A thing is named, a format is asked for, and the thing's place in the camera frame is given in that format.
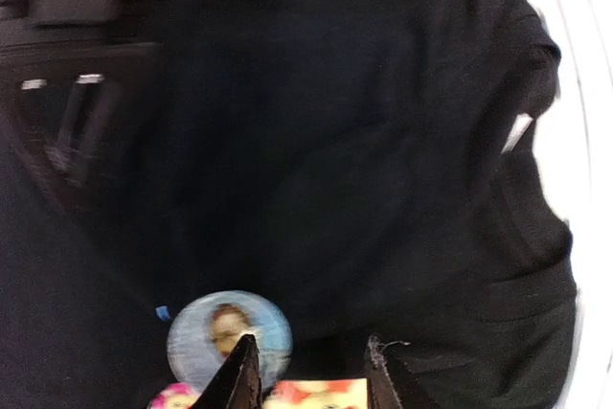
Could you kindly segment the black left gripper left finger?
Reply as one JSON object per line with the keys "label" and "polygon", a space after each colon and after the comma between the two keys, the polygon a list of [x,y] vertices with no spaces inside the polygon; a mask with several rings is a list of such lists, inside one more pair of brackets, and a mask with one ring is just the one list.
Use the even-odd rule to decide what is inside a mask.
{"label": "black left gripper left finger", "polygon": [[241,336],[192,409],[261,409],[262,386],[255,336]]}

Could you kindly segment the black t-shirt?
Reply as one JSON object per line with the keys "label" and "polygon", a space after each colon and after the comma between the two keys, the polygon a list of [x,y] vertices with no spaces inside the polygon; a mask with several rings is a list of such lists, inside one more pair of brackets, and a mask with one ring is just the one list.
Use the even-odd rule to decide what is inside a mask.
{"label": "black t-shirt", "polygon": [[374,334],[442,408],[556,405],[577,288],[513,133],[558,87],[528,0],[163,0],[148,34],[106,208],[55,207],[1,129],[3,407],[146,407],[221,291],[285,316],[278,382],[362,378]]}

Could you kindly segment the round blue pin badge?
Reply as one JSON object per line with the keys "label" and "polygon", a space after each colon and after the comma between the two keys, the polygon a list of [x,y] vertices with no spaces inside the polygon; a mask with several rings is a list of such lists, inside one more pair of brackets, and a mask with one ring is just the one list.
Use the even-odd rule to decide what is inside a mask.
{"label": "round blue pin badge", "polygon": [[245,334],[256,340],[262,388],[272,389],[290,361],[291,329],[274,304],[245,291],[209,294],[176,315],[167,340],[172,373],[204,390]]}

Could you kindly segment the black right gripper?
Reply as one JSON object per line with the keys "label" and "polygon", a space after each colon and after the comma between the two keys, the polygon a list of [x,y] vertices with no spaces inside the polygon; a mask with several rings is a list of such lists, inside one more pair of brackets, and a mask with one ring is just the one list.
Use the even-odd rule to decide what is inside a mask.
{"label": "black right gripper", "polygon": [[1,129],[57,208],[106,208],[146,113],[163,0],[1,0]]}

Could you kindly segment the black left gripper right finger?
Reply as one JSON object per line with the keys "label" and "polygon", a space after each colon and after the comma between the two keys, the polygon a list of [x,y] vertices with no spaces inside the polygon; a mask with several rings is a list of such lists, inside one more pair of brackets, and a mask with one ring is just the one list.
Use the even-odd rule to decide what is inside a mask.
{"label": "black left gripper right finger", "polygon": [[368,407],[433,408],[434,399],[402,361],[390,351],[395,345],[400,345],[400,342],[383,343],[374,334],[369,337],[364,366]]}

